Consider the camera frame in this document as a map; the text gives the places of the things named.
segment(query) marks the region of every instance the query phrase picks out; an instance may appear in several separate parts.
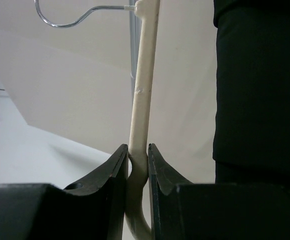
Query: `silver hook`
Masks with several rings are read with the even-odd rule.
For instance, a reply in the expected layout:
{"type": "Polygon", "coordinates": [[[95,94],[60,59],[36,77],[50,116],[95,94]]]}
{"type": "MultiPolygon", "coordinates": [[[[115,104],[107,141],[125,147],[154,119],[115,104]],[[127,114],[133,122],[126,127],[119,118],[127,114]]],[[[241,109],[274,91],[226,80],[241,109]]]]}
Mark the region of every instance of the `silver hook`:
{"type": "Polygon", "coordinates": [[[135,6],[95,6],[89,9],[87,12],[85,12],[79,19],[76,21],[69,23],[69,24],[55,24],[51,21],[49,21],[43,14],[40,8],[40,1],[39,0],[34,0],[36,11],[39,15],[39,17],[48,25],[54,27],[54,28],[70,28],[74,27],[77,24],[80,24],[82,21],[84,21],[91,13],[97,11],[97,10],[125,10],[125,11],[134,11],[135,6]]]}

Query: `curved tube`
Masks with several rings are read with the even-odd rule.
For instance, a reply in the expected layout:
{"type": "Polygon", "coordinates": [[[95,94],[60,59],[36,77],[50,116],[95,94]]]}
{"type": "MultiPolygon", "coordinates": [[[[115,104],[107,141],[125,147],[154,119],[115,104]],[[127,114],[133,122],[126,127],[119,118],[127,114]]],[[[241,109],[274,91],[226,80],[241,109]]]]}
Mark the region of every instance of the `curved tube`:
{"type": "Polygon", "coordinates": [[[128,146],[132,170],[126,185],[125,215],[136,240],[152,239],[143,214],[142,197],[149,177],[146,151],[159,10],[160,0],[139,0],[135,5],[135,15],[141,18],[142,25],[128,146]]]}
{"type": "Polygon", "coordinates": [[[80,24],[82,21],[84,21],[91,13],[97,11],[97,10],[126,10],[126,11],[134,11],[134,6],[95,6],[89,9],[87,12],[85,12],[80,18],[78,18],[76,21],[73,21],[68,24],[56,24],[51,21],[49,21],[43,14],[40,8],[40,1],[34,0],[36,11],[39,15],[39,17],[48,25],[54,27],[54,28],[70,28],[74,27],[77,24],[80,24]]]}

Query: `black garment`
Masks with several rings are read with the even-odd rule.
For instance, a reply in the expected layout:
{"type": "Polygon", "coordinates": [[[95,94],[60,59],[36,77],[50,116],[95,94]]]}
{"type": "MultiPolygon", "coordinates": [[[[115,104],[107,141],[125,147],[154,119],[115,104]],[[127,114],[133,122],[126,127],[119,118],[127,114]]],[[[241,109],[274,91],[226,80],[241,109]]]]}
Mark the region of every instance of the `black garment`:
{"type": "MultiPolygon", "coordinates": [[[[229,168],[290,178],[290,1],[277,3],[214,0],[213,158],[229,168]]],[[[229,168],[216,174],[224,176],[229,168]]],[[[252,175],[250,182],[259,182],[252,175]]]]}

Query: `metal hook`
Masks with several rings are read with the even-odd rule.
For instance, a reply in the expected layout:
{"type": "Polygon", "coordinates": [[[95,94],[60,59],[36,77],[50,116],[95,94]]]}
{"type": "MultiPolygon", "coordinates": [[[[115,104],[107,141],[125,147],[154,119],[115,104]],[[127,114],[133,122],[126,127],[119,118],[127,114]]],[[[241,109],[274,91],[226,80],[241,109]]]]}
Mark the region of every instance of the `metal hook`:
{"type": "Polygon", "coordinates": [[[51,21],[49,21],[43,14],[40,8],[40,1],[39,0],[34,0],[36,11],[39,15],[39,17],[48,25],[54,27],[54,28],[70,28],[74,27],[77,24],[80,24],[82,21],[84,21],[91,13],[97,11],[97,10],[125,10],[125,11],[134,11],[135,6],[95,6],[89,9],[87,12],[85,12],[80,18],[78,18],[76,21],[69,23],[69,24],[56,24],[51,21]]]}

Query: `beige tube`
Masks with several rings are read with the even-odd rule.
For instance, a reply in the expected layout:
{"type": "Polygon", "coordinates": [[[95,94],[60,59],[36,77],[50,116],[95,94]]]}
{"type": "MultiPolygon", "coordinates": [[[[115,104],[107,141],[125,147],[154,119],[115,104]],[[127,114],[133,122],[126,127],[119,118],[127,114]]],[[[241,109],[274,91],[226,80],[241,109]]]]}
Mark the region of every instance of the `beige tube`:
{"type": "Polygon", "coordinates": [[[125,214],[136,240],[151,239],[151,229],[143,214],[142,197],[149,177],[147,139],[159,10],[160,0],[139,0],[135,5],[135,15],[141,18],[142,25],[128,147],[132,171],[127,180],[125,214]]]}

